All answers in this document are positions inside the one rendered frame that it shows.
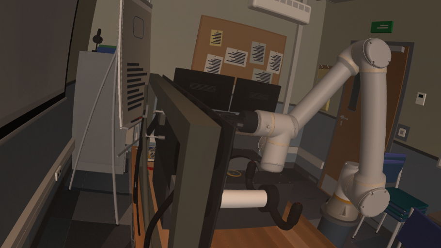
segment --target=air conditioner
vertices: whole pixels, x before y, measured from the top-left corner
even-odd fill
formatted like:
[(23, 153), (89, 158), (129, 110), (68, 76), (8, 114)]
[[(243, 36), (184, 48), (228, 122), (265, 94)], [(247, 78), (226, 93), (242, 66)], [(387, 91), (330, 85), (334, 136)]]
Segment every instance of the air conditioner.
[(311, 7), (292, 0), (248, 0), (248, 8), (299, 25), (308, 25)]

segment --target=door frame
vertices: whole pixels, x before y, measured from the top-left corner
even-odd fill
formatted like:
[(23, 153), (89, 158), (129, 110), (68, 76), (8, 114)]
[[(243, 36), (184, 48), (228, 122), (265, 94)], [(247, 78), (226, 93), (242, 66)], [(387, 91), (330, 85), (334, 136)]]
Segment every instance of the door frame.
[[(404, 97), (406, 94), (406, 88), (407, 88), (407, 83), (409, 80), (409, 73), (410, 73), (410, 66), (412, 64), (412, 57), (413, 57), (413, 49), (415, 46), (414, 42), (400, 42), (400, 41), (386, 41), (386, 44), (389, 46), (402, 46), (402, 47), (409, 47), (409, 54), (408, 54), (408, 58), (407, 58), (407, 62), (406, 62), (406, 69), (404, 71), (404, 78), (403, 78), (403, 84), (401, 86), (401, 93), (400, 93), (400, 98), (398, 100), (398, 106), (396, 109), (396, 113), (395, 113), (395, 118), (394, 118), (394, 123), (392, 124), (392, 131), (393, 134), (391, 134), (389, 136), (389, 140), (387, 142), (387, 147), (386, 147), (386, 152), (390, 152), (392, 149), (392, 143), (393, 140), (395, 138), (395, 134), (396, 134), (396, 129), (398, 127), (398, 123), (399, 123), (399, 119), (400, 119), (400, 115), (401, 115), (401, 110), (403, 107), (403, 102), (404, 102)], [(320, 183), (323, 180), (324, 172), (325, 172), (325, 168), (328, 162), (328, 157), (329, 157), (329, 153), (331, 151), (331, 146), (332, 146), (332, 142), (334, 140), (334, 135), (335, 135), (335, 130), (337, 128), (337, 124), (338, 124), (338, 117), (340, 116), (340, 110), (342, 108), (342, 101), (343, 101), (343, 96), (345, 94), (345, 87), (346, 87), (346, 83), (343, 84), (343, 90), (342, 90), (342, 95), (340, 97), (340, 104), (339, 104), (339, 108), (338, 108), (338, 113), (337, 116), (335, 117), (335, 123), (334, 123), (334, 130), (332, 132), (332, 138), (331, 141), (329, 143), (329, 147), (328, 147), (328, 153), (326, 154), (326, 159), (325, 159), (325, 164), (323, 165), (323, 169), (320, 173), (320, 178), (317, 181), (317, 187), (320, 188)]]

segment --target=paper notice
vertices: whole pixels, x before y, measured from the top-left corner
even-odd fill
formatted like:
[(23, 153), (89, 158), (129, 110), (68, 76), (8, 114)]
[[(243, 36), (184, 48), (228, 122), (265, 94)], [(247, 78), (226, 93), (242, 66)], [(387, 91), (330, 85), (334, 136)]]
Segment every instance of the paper notice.
[(211, 72), (211, 73), (220, 74), (221, 73), (221, 67), (222, 67), (222, 60), (223, 60), (222, 57), (208, 54), (207, 55), (207, 60), (205, 62), (204, 71), (205, 72)]
[(247, 64), (248, 52), (227, 47), (224, 63), (245, 67)]
[(267, 48), (266, 44), (253, 41), (251, 45), (250, 63), (263, 65), (265, 48)]
[(222, 33), (223, 31), (211, 30), (210, 46), (222, 46)]
[(270, 51), (267, 71), (279, 74), (280, 67), (282, 66), (283, 57), (284, 57), (284, 55), (282, 53)]
[(252, 71), (252, 78), (251, 80), (263, 82), (263, 83), (271, 83), (272, 80), (272, 73), (267, 72), (264, 70), (254, 69)]

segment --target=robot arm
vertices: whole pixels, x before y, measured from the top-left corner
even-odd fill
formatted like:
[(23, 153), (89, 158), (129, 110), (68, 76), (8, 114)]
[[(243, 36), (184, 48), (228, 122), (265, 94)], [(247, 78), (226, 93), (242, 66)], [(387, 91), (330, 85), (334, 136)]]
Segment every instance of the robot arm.
[(386, 67), (391, 61), (388, 45), (380, 39), (358, 41), (337, 57), (337, 63), (289, 114), (256, 110), (253, 135), (261, 136), (261, 168), (281, 172), (289, 143), (350, 76), (360, 73), (362, 129), (360, 164), (347, 162), (327, 212), (350, 221), (358, 212), (367, 217), (380, 214), (390, 196), (384, 188), (384, 145), (386, 136)]

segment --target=chair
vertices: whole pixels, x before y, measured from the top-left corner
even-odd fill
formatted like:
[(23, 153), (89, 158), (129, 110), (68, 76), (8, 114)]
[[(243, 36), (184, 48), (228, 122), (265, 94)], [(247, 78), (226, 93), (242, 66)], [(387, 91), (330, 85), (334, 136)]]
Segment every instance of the chair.
[[(386, 183), (395, 182), (395, 187), (386, 188), (389, 191), (391, 199), (389, 201), (389, 205), (384, 210), (383, 217), (377, 227), (376, 233), (380, 230), (380, 227), (386, 217), (386, 214), (389, 214), (391, 217), (398, 221), (395, 230), (392, 234), (391, 239), (389, 240), (387, 248), (392, 246), (393, 241), (395, 240), (395, 236), (398, 232), (398, 229), (401, 226), (401, 223), (405, 222), (408, 218), (409, 212), (412, 207), (416, 207), (420, 211), (427, 210), (428, 205), (424, 202), (418, 200), (417, 198), (409, 195), (401, 189), (398, 189), (398, 184), (401, 178), (401, 172), (404, 166), (404, 162), (406, 161), (406, 154), (392, 154), (385, 153), (384, 154), (384, 163), (383, 163), (383, 173), (386, 175)], [(363, 223), (365, 216), (362, 216), (354, 235), (352, 238), (355, 238), (361, 224)]]
[(441, 227), (424, 215), (419, 209), (412, 208), (397, 235), (400, 248), (403, 244), (406, 248), (440, 248), (441, 247)]

